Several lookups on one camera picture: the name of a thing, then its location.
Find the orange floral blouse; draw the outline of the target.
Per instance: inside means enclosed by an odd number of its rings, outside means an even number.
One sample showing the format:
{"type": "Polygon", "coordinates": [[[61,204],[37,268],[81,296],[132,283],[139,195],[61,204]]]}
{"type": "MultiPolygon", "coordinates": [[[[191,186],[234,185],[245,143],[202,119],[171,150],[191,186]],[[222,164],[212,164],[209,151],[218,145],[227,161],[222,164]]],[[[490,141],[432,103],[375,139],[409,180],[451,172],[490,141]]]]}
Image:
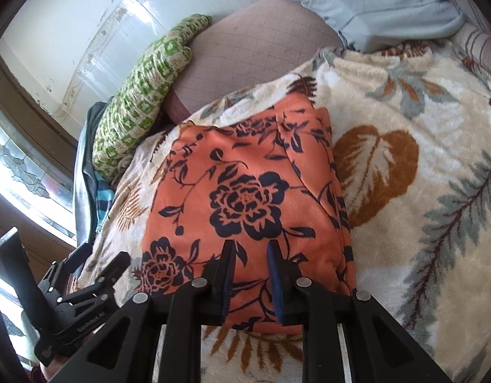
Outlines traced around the orange floral blouse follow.
{"type": "Polygon", "coordinates": [[[301,93],[236,124],[181,131],[162,164],[143,235],[140,289],[154,297],[176,291],[232,241],[226,325],[282,334],[267,267],[271,240],[304,276],[342,295],[355,289],[329,114],[301,93]]]}

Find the light blue knit sweater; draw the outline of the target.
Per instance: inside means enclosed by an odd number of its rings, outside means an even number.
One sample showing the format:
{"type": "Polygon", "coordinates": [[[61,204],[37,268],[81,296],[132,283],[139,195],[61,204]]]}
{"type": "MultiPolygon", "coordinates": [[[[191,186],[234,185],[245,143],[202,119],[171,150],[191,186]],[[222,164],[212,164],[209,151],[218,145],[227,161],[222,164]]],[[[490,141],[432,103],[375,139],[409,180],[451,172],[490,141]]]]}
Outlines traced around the light blue knit sweater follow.
{"type": "Polygon", "coordinates": [[[87,112],[79,133],[73,179],[73,213],[77,246],[92,246],[97,230],[97,177],[92,162],[92,151],[98,124],[107,107],[106,102],[95,103],[87,112]]]}

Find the teal striped knit garment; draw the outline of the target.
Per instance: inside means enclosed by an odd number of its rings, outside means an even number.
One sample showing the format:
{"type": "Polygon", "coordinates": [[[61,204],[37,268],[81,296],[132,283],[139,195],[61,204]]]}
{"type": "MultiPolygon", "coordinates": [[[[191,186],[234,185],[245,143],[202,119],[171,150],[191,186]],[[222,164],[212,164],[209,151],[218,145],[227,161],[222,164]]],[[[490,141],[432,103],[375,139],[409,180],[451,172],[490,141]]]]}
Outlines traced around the teal striped knit garment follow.
{"type": "Polygon", "coordinates": [[[115,192],[112,189],[99,189],[96,195],[97,227],[99,233],[112,207],[115,192]]]}

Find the stained glass window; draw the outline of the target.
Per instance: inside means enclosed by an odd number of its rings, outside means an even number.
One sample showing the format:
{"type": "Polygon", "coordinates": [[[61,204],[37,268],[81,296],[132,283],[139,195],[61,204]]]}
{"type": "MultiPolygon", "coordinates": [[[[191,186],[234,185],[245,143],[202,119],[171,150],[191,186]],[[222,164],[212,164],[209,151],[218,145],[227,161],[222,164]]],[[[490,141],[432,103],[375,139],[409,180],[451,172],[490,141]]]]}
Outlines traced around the stained glass window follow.
{"type": "Polygon", "coordinates": [[[76,245],[70,177],[19,134],[0,110],[0,193],[32,222],[76,245]]]}

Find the green checkered pillow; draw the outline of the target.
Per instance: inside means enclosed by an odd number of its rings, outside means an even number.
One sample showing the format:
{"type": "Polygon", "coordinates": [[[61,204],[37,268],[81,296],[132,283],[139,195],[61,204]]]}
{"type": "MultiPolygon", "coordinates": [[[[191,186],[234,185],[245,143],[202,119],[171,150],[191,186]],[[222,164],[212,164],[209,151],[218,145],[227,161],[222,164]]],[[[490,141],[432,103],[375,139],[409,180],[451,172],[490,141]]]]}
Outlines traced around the green checkered pillow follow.
{"type": "Polygon", "coordinates": [[[93,167],[106,182],[149,133],[170,88],[192,60],[188,44],[211,24],[212,17],[194,14],[153,41],[106,106],[92,150],[93,167]]]}

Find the leaf print fleece blanket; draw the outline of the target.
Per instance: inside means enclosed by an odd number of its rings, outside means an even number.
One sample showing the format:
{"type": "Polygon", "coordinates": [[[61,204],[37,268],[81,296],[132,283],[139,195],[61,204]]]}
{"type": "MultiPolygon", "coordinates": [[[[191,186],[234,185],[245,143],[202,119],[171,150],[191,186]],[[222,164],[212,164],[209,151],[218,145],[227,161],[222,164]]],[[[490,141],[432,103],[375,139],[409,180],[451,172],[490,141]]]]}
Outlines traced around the leaf print fleece blanket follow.
{"type": "MultiPolygon", "coordinates": [[[[203,106],[145,139],[117,186],[75,289],[121,251],[119,303],[141,291],[142,241],[164,160],[190,125],[225,127],[291,93],[329,114],[355,289],[370,292],[455,382],[491,369],[491,88],[444,48],[321,49],[270,82],[203,106]]],[[[299,382],[300,329],[207,327],[205,382],[299,382]]]]}

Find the pink quilted mattress cover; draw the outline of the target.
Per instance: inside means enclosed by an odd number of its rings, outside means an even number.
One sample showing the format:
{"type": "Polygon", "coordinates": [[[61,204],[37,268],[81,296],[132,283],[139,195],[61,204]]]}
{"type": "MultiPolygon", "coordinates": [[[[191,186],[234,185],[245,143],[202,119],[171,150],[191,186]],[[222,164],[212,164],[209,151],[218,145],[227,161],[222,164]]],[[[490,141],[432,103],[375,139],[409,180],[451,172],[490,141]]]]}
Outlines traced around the pink quilted mattress cover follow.
{"type": "Polygon", "coordinates": [[[162,104],[174,123],[227,94],[277,79],[322,47],[340,47],[337,32],[291,0],[261,0],[194,38],[192,61],[162,104]]]}

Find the striped floral bedding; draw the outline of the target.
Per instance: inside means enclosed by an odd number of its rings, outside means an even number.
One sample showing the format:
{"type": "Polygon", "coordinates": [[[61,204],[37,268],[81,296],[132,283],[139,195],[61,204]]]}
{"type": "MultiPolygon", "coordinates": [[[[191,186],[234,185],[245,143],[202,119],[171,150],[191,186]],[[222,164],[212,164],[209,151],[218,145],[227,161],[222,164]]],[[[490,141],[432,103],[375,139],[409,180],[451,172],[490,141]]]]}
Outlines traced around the striped floral bedding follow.
{"type": "Polygon", "coordinates": [[[475,0],[449,0],[465,16],[465,24],[448,38],[462,65],[491,88],[491,23],[475,0]]]}

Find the grey blue pillow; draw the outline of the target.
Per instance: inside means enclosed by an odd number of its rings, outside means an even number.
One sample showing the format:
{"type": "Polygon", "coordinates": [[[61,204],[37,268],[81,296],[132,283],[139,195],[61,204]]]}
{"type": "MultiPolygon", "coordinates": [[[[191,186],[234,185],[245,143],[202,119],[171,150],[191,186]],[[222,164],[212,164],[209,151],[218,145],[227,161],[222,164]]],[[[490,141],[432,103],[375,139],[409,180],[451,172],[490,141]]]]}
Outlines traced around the grey blue pillow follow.
{"type": "Polygon", "coordinates": [[[362,53],[407,40],[447,38],[465,23],[465,16],[449,0],[294,1],[320,16],[347,49],[362,53]]]}

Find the brown wooden window frame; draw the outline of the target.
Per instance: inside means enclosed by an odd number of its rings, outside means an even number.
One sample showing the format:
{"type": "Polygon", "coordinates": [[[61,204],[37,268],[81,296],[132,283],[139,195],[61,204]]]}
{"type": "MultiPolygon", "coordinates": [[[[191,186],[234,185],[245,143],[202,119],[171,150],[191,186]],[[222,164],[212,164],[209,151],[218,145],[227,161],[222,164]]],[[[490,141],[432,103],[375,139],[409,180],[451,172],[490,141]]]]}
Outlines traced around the brown wooden window frame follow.
{"type": "Polygon", "coordinates": [[[47,161],[73,178],[77,141],[19,84],[0,55],[0,110],[47,161]]]}

